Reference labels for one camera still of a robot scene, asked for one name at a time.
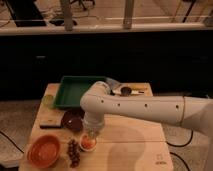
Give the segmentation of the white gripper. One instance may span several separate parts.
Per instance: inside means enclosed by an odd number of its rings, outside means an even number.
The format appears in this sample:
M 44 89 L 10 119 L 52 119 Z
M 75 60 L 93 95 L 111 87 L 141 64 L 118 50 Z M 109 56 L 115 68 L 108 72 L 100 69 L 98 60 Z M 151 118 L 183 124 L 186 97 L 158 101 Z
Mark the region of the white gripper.
M 87 121 L 83 122 L 84 130 L 89 135 L 90 138 L 96 138 L 100 134 L 104 126 L 105 126 L 104 121 L 97 123 Z

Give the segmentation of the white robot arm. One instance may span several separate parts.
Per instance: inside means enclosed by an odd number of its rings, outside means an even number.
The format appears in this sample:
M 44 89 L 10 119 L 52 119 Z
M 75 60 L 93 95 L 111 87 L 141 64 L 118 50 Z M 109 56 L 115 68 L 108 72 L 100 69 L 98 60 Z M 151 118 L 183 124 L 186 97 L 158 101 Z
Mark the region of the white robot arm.
M 94 83 L 81 97 L 84 127 L 94 135 L 105 124 L 104 115 L 120 115 L 165 123 L 209 137 L 204 171 L 213 171 L 213 99 L 183 96 L 114 96 L 110 86 Z

